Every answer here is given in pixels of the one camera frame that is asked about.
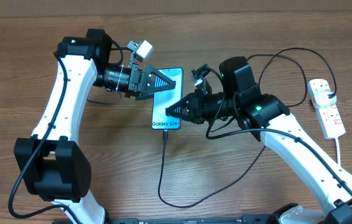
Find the blue Galaxy smartphone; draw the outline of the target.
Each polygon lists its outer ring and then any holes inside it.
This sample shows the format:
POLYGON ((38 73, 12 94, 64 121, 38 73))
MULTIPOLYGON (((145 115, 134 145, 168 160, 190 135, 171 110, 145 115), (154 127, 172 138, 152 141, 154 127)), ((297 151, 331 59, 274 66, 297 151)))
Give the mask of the blue Galaxy smartphone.
POLYGON ((151 128, 180 129, 181 119, 167 116, 165 109, 182 99, 183 95, 183 69, 180 67, 159 69, 166 77, 175 81, 175 88, 172 90, 154 93, 152 106, 151 128))

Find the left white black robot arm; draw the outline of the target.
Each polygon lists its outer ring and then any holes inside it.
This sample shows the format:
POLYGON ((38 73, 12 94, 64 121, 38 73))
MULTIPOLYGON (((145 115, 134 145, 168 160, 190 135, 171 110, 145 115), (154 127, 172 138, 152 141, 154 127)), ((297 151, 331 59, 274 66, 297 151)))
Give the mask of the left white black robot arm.
POLYGON ((103 29, 84 37, 65 37, 54 53, 57 77, 38 125, 29 138, 19 138, 14 155, 20 168, 15 185, 61 209, 72 223, 109 223, 109 215, 94 198, 91 165, 78 143, 81 118, 91 88, 105 88, 137 100, 172 90, 176 83, 152 65, 139 69, 152 50, 147 41, 130 42, 129 64, 111 63, 119 49, 103 29))

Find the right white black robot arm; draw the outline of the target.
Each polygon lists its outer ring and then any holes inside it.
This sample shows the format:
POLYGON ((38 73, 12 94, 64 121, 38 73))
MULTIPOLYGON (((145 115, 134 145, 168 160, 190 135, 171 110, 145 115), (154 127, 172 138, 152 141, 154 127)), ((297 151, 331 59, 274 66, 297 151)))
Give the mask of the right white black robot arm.
POLYGON ((320 210, 290 203, 271 215, 244 215, 243 223, 352 223, 352 175, 338 165, 299 125, 276 96, 261 92, 245 57, 223 61, 216 76, 223 91, 207 82, 166 108, 167 115, 195 124, 234 118, 234 134, 251 133, 276 152, 314 194, 320 210))

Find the white USB charger plug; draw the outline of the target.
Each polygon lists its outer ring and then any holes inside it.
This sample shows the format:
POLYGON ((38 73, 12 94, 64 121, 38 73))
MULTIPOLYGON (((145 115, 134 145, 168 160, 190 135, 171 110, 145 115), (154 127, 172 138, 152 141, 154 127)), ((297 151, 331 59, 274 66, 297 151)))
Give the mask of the white USB charger plug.
POLYGON ((312 101, 315 108, 323 108, 335 104, 337 97, 330 91, 319 91, 314 93, 312 101))

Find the white power strip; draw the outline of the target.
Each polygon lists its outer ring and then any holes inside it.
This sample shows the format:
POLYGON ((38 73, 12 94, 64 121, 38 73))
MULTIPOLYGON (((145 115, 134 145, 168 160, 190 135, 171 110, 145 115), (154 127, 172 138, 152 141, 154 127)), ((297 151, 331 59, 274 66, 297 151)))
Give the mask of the white power strip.
MULTIPOLYGON (((329 83, 324 79, 310 80, 307 88, 311 101, 316 92, 330 91, 333 93, 329 83)), ((315 108, 315 112, 325 139, 336 139, 346 133, 336 103, 323 108, 315 108)))

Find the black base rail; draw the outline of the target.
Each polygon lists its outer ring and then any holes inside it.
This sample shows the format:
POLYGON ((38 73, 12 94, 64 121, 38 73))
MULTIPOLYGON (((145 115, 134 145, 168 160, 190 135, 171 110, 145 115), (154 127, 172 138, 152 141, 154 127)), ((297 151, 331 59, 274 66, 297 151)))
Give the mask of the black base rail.
POLYGON ((243 215, 223 218, 163 218, 139 220, 137 218, 104 219, 105 224, 271 224, 279 223, 273 215, 243 215))

